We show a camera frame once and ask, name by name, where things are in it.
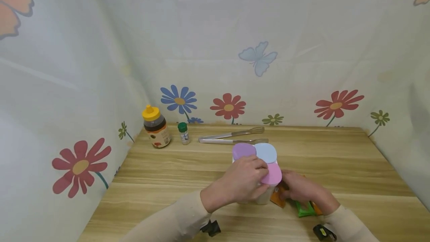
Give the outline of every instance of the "right hand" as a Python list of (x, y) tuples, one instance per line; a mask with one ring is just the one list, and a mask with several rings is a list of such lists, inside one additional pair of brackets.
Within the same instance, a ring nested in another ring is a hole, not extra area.
[(323, 186), (291, 170), (282, 170), (282, 180), (290, 189), (283, 192), (281, 198), (293, 199), (301, 204), (315, 200), (318, 193), (324, 190)]
[(290, 170), (282, 170), (282, 180), (288, 185), (289, 190), (281, 194), (281, 198), (293, 199), (303, 207), (313, 201), (324, 215), (329, 215), (339, 208), (339, 201), (329, 190)]

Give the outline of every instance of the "left hand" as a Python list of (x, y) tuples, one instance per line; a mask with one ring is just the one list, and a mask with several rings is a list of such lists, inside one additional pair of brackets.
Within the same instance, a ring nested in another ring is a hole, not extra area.
[(269, 185), (260, 180), (269, 173), (268, 165), (255, 155), (242, 157), (232, 163), (224, 176), (203, 189), (202, 203), (209, 213), (235, 202), (257, 199)]

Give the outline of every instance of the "orange packet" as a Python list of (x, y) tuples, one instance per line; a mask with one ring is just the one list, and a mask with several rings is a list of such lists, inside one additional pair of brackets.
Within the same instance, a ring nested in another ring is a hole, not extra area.
[(315, 213), (317, 214), (317, 216), (322, 216), (323, 213), (322, 213), (321, 209), (319, 207), (317, 207), (317, 205), (315, 205), (315, 203), (312, 202), (312, 201), (311, 201), (311, 205), (314, 208)]
[(274, 189), (272, 196), (270, 197), (270, 200), (280, 206), (281, 208), (285, 208), (285, 205), (287, 201), (285, 199), (282, 199), (280, 196), (283, 192), (288, 190), (288, 186), (285, 182), (281, 181)]
[[(283, 192), (285, 192), (286, 190), (288, 190), (289, 187), (288, 185), (281, 181), (274, 189), (272, 196), (270, 197), (270, 200), (275, 203), (276, 205), (280, 206), (281, 208), (285, 208), (285, 205), (287, 203), (287, 201), (285, 199), (281, 199), (280, 196)], [(312, 207), (315, 210), (315, 213), (317, 214), (317, 216), (321, 216), (323, 213), (320, 210), (320, 208), (311, 201)]]

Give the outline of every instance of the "green packet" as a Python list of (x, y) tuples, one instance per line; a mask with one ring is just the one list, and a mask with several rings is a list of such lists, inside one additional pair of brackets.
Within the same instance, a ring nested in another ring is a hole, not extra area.
[(317, 213), (315, 212), (314, 208), (311, 205), (311, 202), (307, 203), (308, 209), (303, 209), (302, 205), (299, 202), (297, 202), (297, 201), (295, 201), (295, 203), (296, 203), (296, 206), (297, 206), (297, 209), (298, 209), (298, 217), (299, 218), (306, 217), (306, 216), (316, 216), (317, 215)]

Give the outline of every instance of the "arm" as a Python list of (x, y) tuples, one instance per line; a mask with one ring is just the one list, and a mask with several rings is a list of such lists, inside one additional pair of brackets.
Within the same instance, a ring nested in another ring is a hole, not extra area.
[(121, 242), (165, 242), (192, 239), (217, 209), (234, 202), (246, 202), (263, 194), (269, 185), (258, 186), (268, 174), (267, 164), (257, 156), (235, 161), (224, 176), (188, 194), (134, 227)]
[(340, 205), (339, 201), (321, 185), (289, 170), (283, 170), (283, 181), (289, 190), (284, 198), (291, 198), (300, 203), (312, 200), (324, 214), (325, 223), (329, 223), (333, 232), (342, 242), (378, 242), (363, 222), (351, 210)]

